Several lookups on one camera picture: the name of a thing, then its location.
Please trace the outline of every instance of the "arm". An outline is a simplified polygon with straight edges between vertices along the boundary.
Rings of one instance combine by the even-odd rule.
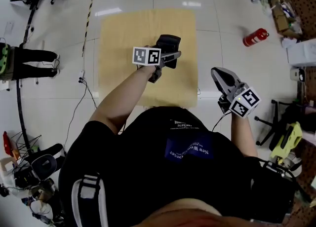
[[[128,116],[142,96],[148,79],[155,70],[155,66],[146,66],[132,73],[104,98],[90,121],[102,122],[114,134],[117,134],[126,123]]]
[[[232,113],[232,143],[245,156],[258,157],[248,118]]]

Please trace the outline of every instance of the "person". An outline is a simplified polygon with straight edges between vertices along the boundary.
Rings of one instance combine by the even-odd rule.
[[[2,51],[0,60],[0,80],[15,80],[24,78],[55,78],[59,74],[56,68],[39,68],[26,65],[27,62],[54,62],[59,55],[44,50],[29,50],[13,47],[0,42]]]
[[[91,173],[104,182],[109,227],[256,226],[247,160],[258,153],[247,118],[232,115],[230,141],[186,109],[154,107],[119,134],[155,70],[141,67],[106,96],[70,147],[59,174],[67,226],[77,226],[74,183]]]

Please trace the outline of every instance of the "red fire extinguisher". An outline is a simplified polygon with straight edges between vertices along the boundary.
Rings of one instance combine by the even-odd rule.
[[[257,29],[255,32],[243,38],[242,42],[245,46],[249,47],[256,44],[262,40],[266,40],[269,33],[265,29]]]

